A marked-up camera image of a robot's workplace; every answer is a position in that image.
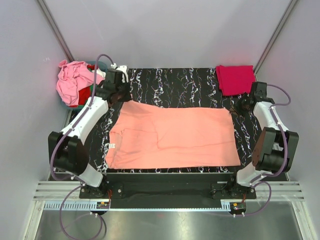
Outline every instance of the metal corner post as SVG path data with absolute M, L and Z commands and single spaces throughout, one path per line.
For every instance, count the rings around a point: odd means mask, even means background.
M 271 48 L 273 47 L 274 43 L 276 42 L 278 36 L 280 35 L 281 31 L 283 30 L 285 24 L 287 23 L 290 15 L 292 14 L 292 12 L 294 11 L 294 9 L 296 8 L 298 2 L 300 0 L 291 0 L 290 3 L 288 4 L 287 8 L 285 9 L 278 25 L 276 26 L 268 44 L 266 45 L 259 61 L 257 62 L 255 68 L 254 68 L 254 73 L 257 74 L 258 71 L 260 70 L 262 64 L 264 63 L 266 57 L 268 56 Z
M 60 46 L 61 46 L 61 48 L 67 58 L 67 60 L 69 62 L 74 61 L 75 60 L 74 56 L 72 55 L 70 49 L 68 48 L 68 45 L 67 45 L 64 37 L 62 36 L 62 34 L 58 28 L 58 25 L 57 25 L 56 21 L 54 20 L 52 14 L 46 4 L 46 1 L 45 0 L 36 0 L 36 2 L 38 3 L 44 17 L 46 18 L 48 24 L 50 25 L 57 41 L 59 42 L 59 44 L 60 44 Z

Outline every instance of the gray wall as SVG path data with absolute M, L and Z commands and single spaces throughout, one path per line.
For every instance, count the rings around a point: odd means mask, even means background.
M 320 1 L 303 0 L 290 17 L 258 72 L 262 82 L 285 88 L 291 105 L 278 107 L 282 121 L 300 139 L 290 176 L 299 180 L 320 237 Z M 286 101 L 269 90 L 275 101 Z
M 130 68 L 255 65 L 290 2 L 45 1 L 76 59 L 107 53 Z
M 0 33 L 0 234 L 18 240 L 49 173 L 48 134 L 66 117 L 55 90 L 65 56 L 35 0 L 1 1 Z

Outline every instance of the salmon colored garment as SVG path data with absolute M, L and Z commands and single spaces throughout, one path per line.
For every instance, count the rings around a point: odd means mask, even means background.
M 110 131 L 111 169 L 237 166 L 231 114 L 225 108 L 160 108 L 125 102 Z

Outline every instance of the teal basket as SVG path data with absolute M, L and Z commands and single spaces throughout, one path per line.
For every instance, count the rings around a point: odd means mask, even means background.
M 96 61 L 87 61 L 86 62 L 87 64 L 90 64 L 90 65 L 95 65 L 96 64 Z M 102 71 L 102 72 L 105 72 L 107 73 L 108 71 L 108 67 L 105 63 L 103 63 L 102 61 L 99 61 L 98 62 L 98 68 Z M 84 108 L 84 105 L 80 105 L 80 106 L 77 106 L 77 107 L 69 107 L 67 106 L 62 100 L 61 100 L 61 105 L 66 108 L 66 109 L 69 109 L 69 110 L 75 110 L 75 111 L 81 111 L 81 109 Z

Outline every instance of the reflective metal surface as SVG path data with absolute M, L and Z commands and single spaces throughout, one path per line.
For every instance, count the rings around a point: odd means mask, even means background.
M 263 203 L 248 202 L 248 212 Z M 64 211 L 67 226 L 84 211 Z M 229 213 L 209 212 L 130 212 L 110 211 L 103 215 L 107 224 L 105 240 L 302 240 L 288 202 L 271 202 L 260 214 L 233 218 Z M 94 216 L 81 218 L 67 228 L 78 239 L 89 239 L 100 227 Z M 67 240 L 60 231 L 59 212 L 43 211 L 36 240 Z

